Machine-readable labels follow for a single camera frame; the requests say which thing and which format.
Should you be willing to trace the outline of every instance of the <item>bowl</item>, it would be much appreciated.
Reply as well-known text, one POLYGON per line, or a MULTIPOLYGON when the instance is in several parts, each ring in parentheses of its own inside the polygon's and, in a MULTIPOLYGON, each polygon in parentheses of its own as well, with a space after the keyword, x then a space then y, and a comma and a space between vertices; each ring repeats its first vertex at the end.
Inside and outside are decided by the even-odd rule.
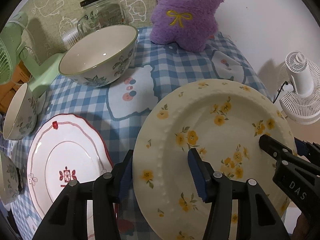
POLYGON ((23 188, 21 173, 13 161, 0 150, 0 198, 7 205, 18 198, 23 188))
POLYGON ((81 85, 108 85, 129 67, 137 36, 138 30, 129 25, 113 25, 90 33, 67 51, 59 72, 81 85))
POLYGON ((21 140, 30 134, 37 121, 36 99, 24 83, 14 95, 4 119, 5 140, 21 140))

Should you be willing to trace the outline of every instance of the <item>green fan grille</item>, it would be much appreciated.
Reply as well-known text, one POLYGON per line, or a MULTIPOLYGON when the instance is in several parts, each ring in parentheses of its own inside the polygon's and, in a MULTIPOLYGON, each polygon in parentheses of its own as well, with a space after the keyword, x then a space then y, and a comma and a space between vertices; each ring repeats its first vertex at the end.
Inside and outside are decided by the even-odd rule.
POLYGON ((0 85, 6 84, 11 80, 12 70, 8 51, 0 38, 0 85))

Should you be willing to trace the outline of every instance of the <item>floral plate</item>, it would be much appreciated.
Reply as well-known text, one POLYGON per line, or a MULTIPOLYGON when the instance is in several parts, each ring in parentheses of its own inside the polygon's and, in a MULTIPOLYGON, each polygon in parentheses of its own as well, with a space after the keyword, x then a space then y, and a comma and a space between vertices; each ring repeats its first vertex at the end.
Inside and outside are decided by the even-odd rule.
MULTIPOLYGON (((28 186, 43 219, 61 190, 72 179, 93 181, 113 168, 107 147, 87 121, 59 114, 37 132, 28 155, 28 186)), ((94 239, 92 201, 87 204, 88 239, 94 239)))
MULTIPOLYGON (((275 160, 259 147, 268 134, 296 153, 287 121, 262 94, 238 82, 206 79, 182 86, 146 118, 133 154, 133 186, 142 214, 166 239, 202 239, 211 204, 198 197, 188 166, 192 147, 230 179, 254 178, 282 215, 288 197, 273 183, 275 160)), ((233 201, 230 240, 236 238, 233 201)))

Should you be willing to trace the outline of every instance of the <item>human hand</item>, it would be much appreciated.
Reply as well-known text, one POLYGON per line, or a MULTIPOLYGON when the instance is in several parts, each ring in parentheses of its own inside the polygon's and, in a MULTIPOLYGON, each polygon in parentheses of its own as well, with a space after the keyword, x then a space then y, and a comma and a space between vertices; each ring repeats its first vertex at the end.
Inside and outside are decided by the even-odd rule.
POLYGON ((309 231, 309 224, 306 217, 301 214, 297 219, 297 225, 291 236, 291 240, 303 240, 305 239, 309 231))

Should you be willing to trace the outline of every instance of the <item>green fan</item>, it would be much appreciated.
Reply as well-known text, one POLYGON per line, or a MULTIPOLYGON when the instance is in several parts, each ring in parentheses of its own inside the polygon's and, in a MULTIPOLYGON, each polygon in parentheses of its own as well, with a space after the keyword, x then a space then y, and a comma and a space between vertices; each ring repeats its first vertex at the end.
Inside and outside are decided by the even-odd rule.
POLYGON ((39 66, 26 49, 26 43, 21 43, 21 35, 27 24, 27 14, 19 12, 0 33, 0 85, 11 80, 17 63, 22 60, 32 75, 30 89, 39 98, 58 76, 63 54, 57 53, 39 66))

